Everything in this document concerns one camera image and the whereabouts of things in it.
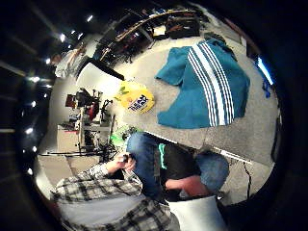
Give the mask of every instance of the teal towel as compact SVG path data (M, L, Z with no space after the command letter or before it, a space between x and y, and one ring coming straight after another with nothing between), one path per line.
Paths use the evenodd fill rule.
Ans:
M250 80L219 40L171 48L156 78L180 88L170 108L158 114L159 124L192 129L227 125L244 116Z

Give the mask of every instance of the cable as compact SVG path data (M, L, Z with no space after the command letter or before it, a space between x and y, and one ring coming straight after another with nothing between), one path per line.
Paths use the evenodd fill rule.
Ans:
M244 171L249 176L248 188L247 188L247 199L249 199L250 198L250 187L251 187L251 175L250 175L250 172L247 170L245 163L243 164L244 164Z

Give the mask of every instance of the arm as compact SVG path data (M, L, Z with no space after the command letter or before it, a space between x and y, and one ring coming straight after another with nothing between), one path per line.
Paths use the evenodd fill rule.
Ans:
M91 167L88 170L88 174L91 176L94 176L95 178L101 178L106 175L113 175L119 169L125 169L126 171L133 170L135 167L136 161L132 159L131 157L128 157L127 162L123 162L124 155L129 155L129 153L127 152L120 153L117 156L115 156L115 158L112 161L106 164L100 163L96 166Z
M166 181L167 190L184 190L189 196L208 196L210 191L202 184L200 176L193 175L180 180L168 179Z

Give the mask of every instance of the hand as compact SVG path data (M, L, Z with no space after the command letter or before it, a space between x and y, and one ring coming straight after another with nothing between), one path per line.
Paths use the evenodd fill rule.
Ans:
M115 156L115 158L106 164L106 169L110 174L115 173L119 169L125 169L126 171L131 171L134 169L136 161L130 157L129 152L122 152ZM124 155L129 156L127 162L124 162Z
M184 190L189 196L208 195L209 190L202 184L200 176L193 175L180 180L168 179L167 190Z

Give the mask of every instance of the blue object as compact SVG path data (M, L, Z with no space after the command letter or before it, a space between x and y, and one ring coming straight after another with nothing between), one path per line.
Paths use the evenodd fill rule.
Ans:
M142 192L155 199L160 196L160 185L154 179L154 150L159 141L147 133L134 133L128 140L127 151L134 154L136 166L134 172L143 183ZM198 154L195 158L201 170L201 182L216 193L229 174L226 159L217 153Z
M244 116L250 80L222 41L171 48L156 78L179 86L180 93L158 123L174 128L230 124Z

